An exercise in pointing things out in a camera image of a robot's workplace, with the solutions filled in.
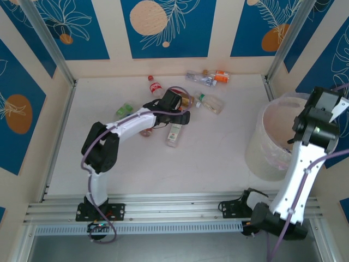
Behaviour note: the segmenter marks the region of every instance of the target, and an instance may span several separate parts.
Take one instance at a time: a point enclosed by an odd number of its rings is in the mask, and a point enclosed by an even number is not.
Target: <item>cream wall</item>
[[[265,74],[274,58],[230,58],[245,0],[217,0],[207,58],[133,60],[120,1],[92,0],[110,56],[109,61],[67,61],[76,78],[183,75],[188,69],[223,69],[235,74]]]
[[[282,64],[275,78],[271,81],[272,88],[277,96],[294,91],[297,88],[348,18],[348,10],[348,0],[334,1],[290,73]],[[317,196],[320,202],[343,261],[349,261],[349,224],[345,219],[339,201],[349,197],[348,171],[349,159],[347,158],[327,170],[323,169],[318,174],[313,188],[313,194]]]
[[[6,208],[0,228],[0,261],[7,261],[28,203],[38,201],[42,193],[70,87],[58,70],[54,79],[50,78],[1,8],[0,39],[46,94],[19,176],[0,168],[0,206]]]

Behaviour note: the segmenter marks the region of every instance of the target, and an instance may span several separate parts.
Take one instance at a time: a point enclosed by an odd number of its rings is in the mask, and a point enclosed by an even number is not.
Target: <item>white robotic arm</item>
[[[76,220],[100,220],[100,212],[111,208],[107,195],[107,172],[115,165],[119,144],[140,131],[160,123],[188,124],[190,112],[178,110],[182,97],[169,88],[161,99],[145,104],[138,112],[116,122],[104,125],[97,122],[82,147],[83,169],[89,171],[89,192],[79,204]]]
[[[111,127],[116,127],[115,129],[111,130],[110,132],[112,134],[117,134],[119,137],[119,144],[121,144],[123,141],[125,141],[127,138],[130,138],[131,136],[139,133],[140,131],[151,128],[155,126],[155,122],[157,117],[154,114],[144,114],[141,115],[143,112],[149,112],[150,109],[148,108],[141,108],[136,113],[113,123],[109,123],[106,125],[106,129],[109,129]],[[89,167],[92,171],[92,178],[91,178],[91,193],[94,199],[94,202],[97,206],[100,206],[108,199],[107,194],[107,178],[108,175],[106,172],[100,172],[96,173],[95,170],[89,165]],[[86,194],[86,197],[88,201],[91,201],[90,193]]]
[[[223,217],[251,217],[252,226],[246,234],[262,229],[277,236],[289,219],[284,239],[305,238],[308,231],[302,226],[304,209],[324,160],[308,168],[334,151],[340,131],[333,121],[348,107],[349,100],[340,94],[315,87],[304,110],[294,119],[295,136],[289,141],[294,143],[290,167],[275,199],[270,203],[267,195],[249,188],[240,199],[220,203]]]

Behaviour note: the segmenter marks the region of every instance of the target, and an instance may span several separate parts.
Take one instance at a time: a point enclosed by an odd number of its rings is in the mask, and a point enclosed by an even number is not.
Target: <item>purple cable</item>
[[[169,90],[171,89],[180,89],[182,91],[184,91],[185,94],[187,94],[188,97],[191,97],[191,95],[188,93],[187,90],[185,90],[184,88],[182,87],[179,87],[179,86],[172,86],[169,88]],[[192,102],[191,102],[191,99],[189,99],[189,105],[188,105],[188,108],[183,110],[182,112],[179,112],[179,113],[170,113],[170,112],[164,112],[164,111],[147,111],[147,112],[141,112],[137,115],[133,115],[133,116],[130,116],[122,121],[120,121],[116,126],[112,126],[111,128],[108,128],[107,130],[105,130],[102,134],[100,134],[93,142],[92,144],[89,146],[89,148],[86,150],[86,153],[83,155],[82,157],[82,160],[81,160],[81,164],[80,164],[80,167],[81,169],[83,170],[86,170],[88,171],[89,173],[89,176],[88,176],[88,193],[89,193],[89,196],[90,196],[90,199],[91,199],[91,202],[92,202],[92,205],[94,206],[94,208],[98,211],[98,213],[102,216],[102,218],[104,219],[104,221],[106,221],[108,223],[108,225],[112,228],[112,230],[114,231],[114,237],[112,240],[109,240],[109,241],[96,241],[94,239],[92,239],[92,232],[94,230],[91,230],[88,237],[90,238],[91,242],[93,243],[98,243],[98,244],[109,244],[109,243],[112,243],[116,240],[116,228],[114,227],[114,225],[111,223],[111,221],[103,214],[103,212],[101,211],[101,209],[96,205],[95,201],[94,201],[94,198],[92,196],[92,192],[91,192],[91,180],[92,180],[92,170],[89,169],[89,168],[86,168],[84,166],[84,163],[85,163],[85,160],[88,156],[88,154],[91,152],[92,148],[99,142],[99,140],[101,140],[107,133],[109,133],[111,130],[117,128],[117,126],[121,125],[121,124],[124,124],[136,117],[140,117],[140,116],[143,116],[143,115],[146,115],[146,114],[164,114],[164,115],[170,115],[170,116],[179,116],[179,115],[182,115],[184,113],[186,113],[187,111],[189,111],[189,109],[191,108],[192,106]]]
[[[331,159],[331,158],[334,158],[334,157],[339,157],[339,156],[343,156],[344,154],[349,154],[349,149],[345,149],[345,150],[342,150],[342,151],[339,151],[339,152],[335,152],[335,153],[332,153],[332,154],[328,154],[326,156],[323,156],[323,157],[320,157],[318,158],[317,160],[315,160],[314,162],[312,162],[308,168],[306,169],[306,171],[304,172],[304,175],[303,175],[303,178],[302,178],[302,181],[300,182],[300,185],[299,185],[299,188],[298,188],[298,191],[297,191],[297,194],[294,198],[294,201],[291,205],[291,209],[294,210],[297,206],[297,203],[298,203],[298,200],[299,200],[299,197],[302,193],[302,190],[303,190],[303,187],[305,185],[305,181],[306,181],[306,178],[308,177],[308,173],[311,171],[311,169],[317,165],[319,162],[321,161],[324,161],[324,160],[327,160],[327,159]],[[284,236],[285,236],[285,233],[286,233],[286,230],[288,228],[288,225],[290,224],[290,221],[291,221],[291,218],[292,218],[292,214],[288,214],[287,216],[287,219],[286,219],[286,223],[281,231],[281,234],[278,238],[278,241],[276,242],[275,244],[275,247],[272,251],[272,253],[270,254],[269,258],[267,258],[267,261],[270,262],[272,261],[272,259],[274,258]]]
[[[338,91],[338,90],[341,90],[341,89],[346,88],[346,87],[349,87],[349,83],[346,83],[346,84],[341,85],[339,87],[335,87],[334,89],[332,89],[332,91]]]

